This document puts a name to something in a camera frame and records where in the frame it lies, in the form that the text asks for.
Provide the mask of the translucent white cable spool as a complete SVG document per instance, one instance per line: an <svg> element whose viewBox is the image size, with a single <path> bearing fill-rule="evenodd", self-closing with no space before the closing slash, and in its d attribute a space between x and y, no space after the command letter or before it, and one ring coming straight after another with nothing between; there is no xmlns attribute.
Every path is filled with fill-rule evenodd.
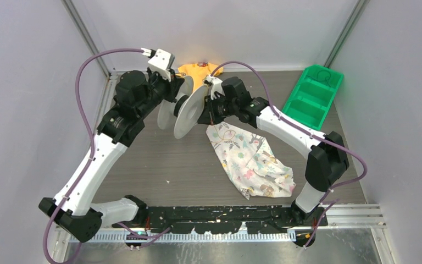
<svg viewBox="0 0 422 264"><path fill-rule="evenodd" d="M190 76L184 77L175 99L176 102L164 100L159 106L157 124L159 129L174 128L174 136L183 138L198 123L203 113L208 86L202 85L193 90L194 82Z"/></svg>

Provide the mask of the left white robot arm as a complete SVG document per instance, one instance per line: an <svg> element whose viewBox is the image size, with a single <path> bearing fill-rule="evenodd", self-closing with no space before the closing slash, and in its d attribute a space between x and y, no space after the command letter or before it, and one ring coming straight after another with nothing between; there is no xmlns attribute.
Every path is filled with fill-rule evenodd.
<svg viewBox="0 0 422 264"><path fill-rule="evenodd" d="M115 104L97 127L94 146L66 186L54 198L43 198L39 209L81 243L91 240L100 228L121 222L143 226L147 205L137 197L126 195L106 203L92 200L112 166L145 127L144 119L161 103L177 102L179 93L192 90L189 76L167 81L151 70L122 74L115 87Z"/></svg>

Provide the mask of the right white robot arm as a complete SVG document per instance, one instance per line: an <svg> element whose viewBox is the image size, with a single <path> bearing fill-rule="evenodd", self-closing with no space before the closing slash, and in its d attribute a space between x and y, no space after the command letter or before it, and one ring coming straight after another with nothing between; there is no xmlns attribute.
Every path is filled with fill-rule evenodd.
<svg viewBox="0 0 422 264"><path fill-rule="evenodd" d="M342 136L334 131L324 134L310 129L268 100L251 97L238 77L220 80L208 75L203 84L210 88L210 95L205 97L199 124L222 124L225 118L235 116L242 123L276 136L307 160L306 183L291 205L292 220L299 226L307 225L324 195L349 168Z"/></svg>

